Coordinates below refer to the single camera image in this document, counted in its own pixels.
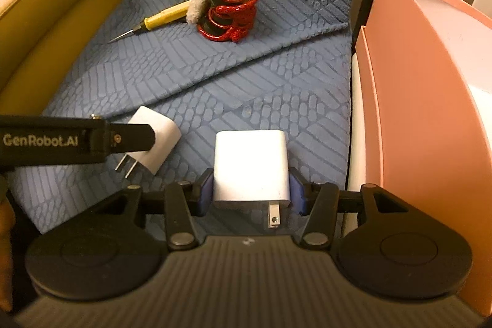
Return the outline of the person's left hand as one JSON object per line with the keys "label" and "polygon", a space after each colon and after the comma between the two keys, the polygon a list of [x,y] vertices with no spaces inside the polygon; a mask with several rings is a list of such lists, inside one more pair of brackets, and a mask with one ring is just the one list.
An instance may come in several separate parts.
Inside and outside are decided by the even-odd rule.
{"label": "person's left hand", "polygon": [[2,310],[10,311],[13,308],[11,230],[16,219],[13,208],[7,199],[8,183],[3,176],[1,176],[0,190],[0,304]]}

